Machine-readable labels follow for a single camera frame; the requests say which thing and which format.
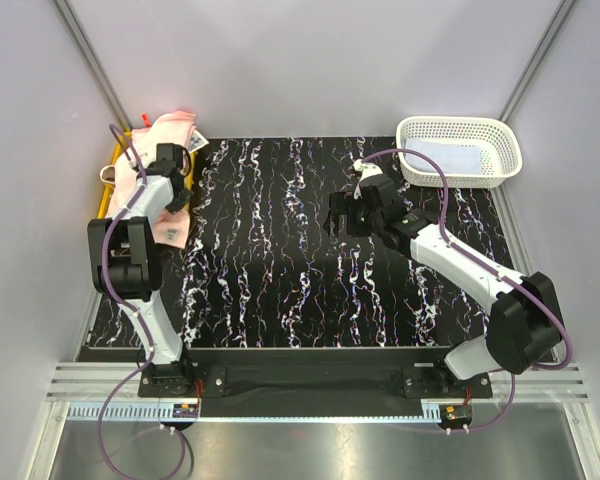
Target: gray wall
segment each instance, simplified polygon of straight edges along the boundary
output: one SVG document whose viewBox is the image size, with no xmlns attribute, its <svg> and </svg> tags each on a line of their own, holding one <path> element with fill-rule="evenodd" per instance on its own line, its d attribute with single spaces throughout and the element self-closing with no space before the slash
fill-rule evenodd
<svg viewBox="0 0 600 480">
<path fill-rule="evenodd" d="M 0 2 L 0 479 L 20 479 L 90 285 L 109 112 L 48 0 Z"/>
<path fill-rule="evenodd" d="M 600 427 L 600 1 L 576 7 L 512 127 L 525 162 L 514 211 L 555 280 Z"/>
<path fill-rule="evenodd" d="M 558 0 L 72 0 L 141 125 L 212 137 L 392 135 L 416 114 L 497 117 Z"/>
</svg>

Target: yellow tray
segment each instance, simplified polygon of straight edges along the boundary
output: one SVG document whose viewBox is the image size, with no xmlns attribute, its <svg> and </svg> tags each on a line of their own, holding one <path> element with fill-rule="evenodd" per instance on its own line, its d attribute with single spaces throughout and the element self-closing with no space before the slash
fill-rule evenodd
<svg viewBox="0 0 600 480">
<path fill-rule="evenodd" d="M 127 137 L 129 141 L 131 141 L 131 132 L 124 132 L 124 136 Z M 122 155 L 122 153 L 122 147 L 120 147 L 120 145 L 118 145 L 118 143 L 116 142 L 116 148 L 113 151 L 113 156 L 111 157 L 111 165 L 116 164 L 116 160 L 120 157 L 120 155 Z M 189 175 L 187 175 L 187 178 L 185 178 L 184 181 L 186 187 L 189 190 L 191 190 L 191 187 L 193 186 L 193 167 L 197 153 L 198 152 L 193 152 L 191 154 L 191 171 L 189 172 Z M 113 195 L 113 185 L 105 185 L 104 193 L 102 194 L 102 200 L 100 201 L 100 208 L 98 209 L 98 218 L 104 218 L 104 216 L 107 214 L 107 210 L 109 209 L 109 202 L 111 201 L 111 195 Z"/>
</svg>

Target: black marbled mat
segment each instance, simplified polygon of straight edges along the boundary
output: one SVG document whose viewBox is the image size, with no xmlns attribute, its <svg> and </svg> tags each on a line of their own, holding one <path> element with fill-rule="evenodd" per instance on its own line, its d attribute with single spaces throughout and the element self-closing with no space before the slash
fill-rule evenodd
<svg viewBox="0 0 600 480">
<path fill-rule="evenodd" d="M 450 345 L 484 331 L 485 313 L 428 267 L 377 238 L 328 238 L 327 194 L 354 185 L 353 160 L 394 138 L 215 140 L 183 251 L 167 251 L 162 297 L 189 347 Z M 379 164 L 409 206 L 439 211 L 442 192 L 410 187 L 397 156 Z M 447 227 L 506 266 L 491 195 L 453 190 Z M 100 304 L 89 346 L 139 345 Z"/>
</svg>

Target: pink towel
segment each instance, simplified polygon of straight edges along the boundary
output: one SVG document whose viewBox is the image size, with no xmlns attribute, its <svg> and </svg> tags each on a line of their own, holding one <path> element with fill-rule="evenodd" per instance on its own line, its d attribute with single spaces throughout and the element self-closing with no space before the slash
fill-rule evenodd
<svg viewBox="0 0 600 480">
<path fill-rule="evenodd" d="M 155 161 L 158 143 L 176 143 L 187 148 L 195 129 L 193 125 L 195 118 L 193 113 L 177 111 L 162 115 L 149 128 L 133 130 L 131 132 L 133 146 L 136 147 L 142 164 L 147 167 Z M 129 166 L 127 157 L 123 153 L 116 160 L 115 188 L 107 217 L 113 216 L 125 205 L 136 187 L 136 176 L 137 173 Z M 164 210 L 153 226 L 153 238 L 156 243 L 184 248 L 187 243 L 189 223 L 189 212 L 184 209 L 173 215 Z"/>
</svg>

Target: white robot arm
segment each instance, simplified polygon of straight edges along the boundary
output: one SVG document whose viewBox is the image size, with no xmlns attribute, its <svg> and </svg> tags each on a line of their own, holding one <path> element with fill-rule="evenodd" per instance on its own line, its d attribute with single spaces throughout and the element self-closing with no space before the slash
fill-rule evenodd
<svg viewBox="0 0 600 480">
<path fill-rule="evenodd" d="M 337 235 L 339 217 L 345 216 L 348 234 L 378 235 L 385 246 L 440 272 L 490 312 L 487 335 L 456 346 L 441 362 L 439 368 L 446 370 L 450 382 L 462 382 L 496 369 L 520 374 L 562 340 L 547 316 L 512 286 L 517 284 L 532 292 L 562 323 L 548 277 L 539 272 L 524 277 L 446 230 L 448 238 L 443 238 L 434 217 L 421 209 L 407 210 L 395 183 L 377 165 L 358 160 L 353 171 L 360 177 L 355 190 L 335 192 L 329 197 L 329 216 L 324 224 L 327 232 Z M 452 248 L 454 243 L 461 248 Z M 505 277 L 511 283 L 502 281 Z"/>
<path fill-rule="evenodd" d="M 183 158 L 188 159 L 189 155 L 182 146 L 157 145 L 156 161 L 146 169 L 146 185 L 138 178 L 134 191 L 141 189 L 142 194 L 130 209 L 122 207 L 127 211 L 115 226 L 108 245 L 109 280 L 125 302 L 119 307 L 140 337 L 146 358 L 152 358 L 143 372 L 143 381 L 147 377 L 147 384 L 169 389 L 191 385 L 193 368 L 160 297 L 162 265 L 152 228 L 165 208 L 175 213 L 189 201 L 191 192 L 184 184 Z M 103 278 L 102 247 L 111 221 L 111 218 L 92 220 L 87 229 L 93 283 L 103 293 L 108 293 L 108 290 Z M 152 337 L 153 356 L 138 314 Z"/>
</svg>

